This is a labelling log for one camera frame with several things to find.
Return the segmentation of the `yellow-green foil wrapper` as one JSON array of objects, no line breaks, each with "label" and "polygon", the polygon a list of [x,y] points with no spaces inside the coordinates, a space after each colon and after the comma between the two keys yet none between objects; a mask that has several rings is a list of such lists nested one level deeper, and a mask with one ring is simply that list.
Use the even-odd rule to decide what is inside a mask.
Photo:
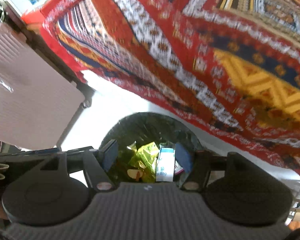
[{"label": "yellow-green foil wrapper", "polygon": [[[155,183],[156,169],[159,155],[159,148],[155,142],[140,146],[137,148],[136,141],[126,146],[124,150],[119,151],[116,161],[116,170],[122,178],[134,182]],[[127,174],[129,169],[138,169],[143,171],[143,176],[139,181],[135,181]]]}]

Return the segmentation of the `bread slice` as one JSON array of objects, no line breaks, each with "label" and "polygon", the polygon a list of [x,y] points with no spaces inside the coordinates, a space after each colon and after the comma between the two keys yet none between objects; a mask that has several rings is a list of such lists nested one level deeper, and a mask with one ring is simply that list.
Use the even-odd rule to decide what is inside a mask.
[{"label": "bread slice", "polygon": [[129,169],[127,174],[130,178],[134,179],[135,181],[139,181],[143,176],[143,171],[138,169]]}]

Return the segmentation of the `white pink snack wrapper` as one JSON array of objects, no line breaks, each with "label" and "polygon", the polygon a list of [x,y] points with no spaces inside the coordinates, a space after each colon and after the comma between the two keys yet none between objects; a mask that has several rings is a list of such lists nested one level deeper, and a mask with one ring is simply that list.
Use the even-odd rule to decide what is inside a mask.
[{"label": "white pink snack wrapper", "polygon": [[156,182],[173,182],[174,176],[183,171],[183,167],[176,161],[175,150],[162,147],[158,155]]}]

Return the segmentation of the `red patterned tablecloth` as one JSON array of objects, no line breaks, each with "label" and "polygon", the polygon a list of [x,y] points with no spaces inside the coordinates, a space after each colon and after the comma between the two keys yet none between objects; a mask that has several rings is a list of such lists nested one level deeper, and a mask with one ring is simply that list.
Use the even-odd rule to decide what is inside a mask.
[{"label": "red patterned tablecloth", "polygon": [[51,0],[46,44],[300,176],[300,0]]}]

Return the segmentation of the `black trash bin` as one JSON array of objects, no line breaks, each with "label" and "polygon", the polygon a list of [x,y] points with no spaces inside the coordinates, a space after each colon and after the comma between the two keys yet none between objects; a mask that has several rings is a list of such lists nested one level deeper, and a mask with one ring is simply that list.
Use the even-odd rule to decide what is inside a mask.
[{"label": "black trash bin", "polygon": [[[155,142],[159,149],[161,146],[174,148],[177,143],[182,144],[190,152],[204,149],[197,136],[183,123],[172,117],[151,112],[135,113],[119,120],[106,134],[101,142],[101,147],[111,139],[117,141],[119,151],[124,150],[126,146],[135,141],[137,148]],[[119,185],[121,182],[134,182],[122,178],[116,170],[115,163],[108,172],[113,183]]]}]

